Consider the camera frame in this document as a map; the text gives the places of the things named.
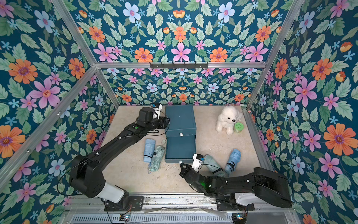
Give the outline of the teal drawer cabinet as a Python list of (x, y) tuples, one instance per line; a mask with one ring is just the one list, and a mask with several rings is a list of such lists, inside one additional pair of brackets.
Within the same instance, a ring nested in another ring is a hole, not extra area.
[(170, 119), (166, 132), (165, 162), (192, 163), (196, 154), (196, 122), (192, 105), (173, 105), (165, 109)]

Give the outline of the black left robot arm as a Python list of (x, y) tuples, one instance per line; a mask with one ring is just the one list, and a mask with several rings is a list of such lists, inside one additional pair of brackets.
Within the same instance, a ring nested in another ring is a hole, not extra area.
[(169, 128), (170, 118), (159, 113), (160, 110), (143, 107), (136, 121), (127, 125), (116, 138), (95, 152), (76, 156), (71, 163), (70, 186), (88, 198), (97, 197), (113, 203), (123, 201), (126, 191), (109, 184), (103, 176), (103, 170), (128, 147), (154, 130)]

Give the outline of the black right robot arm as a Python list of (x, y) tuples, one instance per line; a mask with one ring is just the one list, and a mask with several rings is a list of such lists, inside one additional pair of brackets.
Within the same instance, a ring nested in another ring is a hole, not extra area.
[(288, 180), (282, 174), (258, 167), (247, 175), (219, 177), (203, 176), (184, 163), (180, 164), (180, 168), (180, 176), (189, 186), (207, 197), (219, 199), (230, 196), (229, 204), (242, 207), (261, 201), (279, 208), (292, 207)]

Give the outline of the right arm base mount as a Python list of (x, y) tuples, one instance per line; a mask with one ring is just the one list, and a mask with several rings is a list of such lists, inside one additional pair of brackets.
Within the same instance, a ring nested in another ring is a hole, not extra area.
[(218, 195), (216, 198), (217, 210), (219, 211), (253, 211), (254, 204), (251, 203), (247, 206), (240, 205), (236, 202), (235, 194)]

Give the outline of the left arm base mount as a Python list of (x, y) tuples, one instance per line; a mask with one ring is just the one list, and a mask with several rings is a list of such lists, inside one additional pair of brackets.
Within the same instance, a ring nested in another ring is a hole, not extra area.
[(144, 204), (142, 196), (124, 196), (118, 203), (106, 201), (104, 210), (107, 212), (115, 211), (141, 211)]

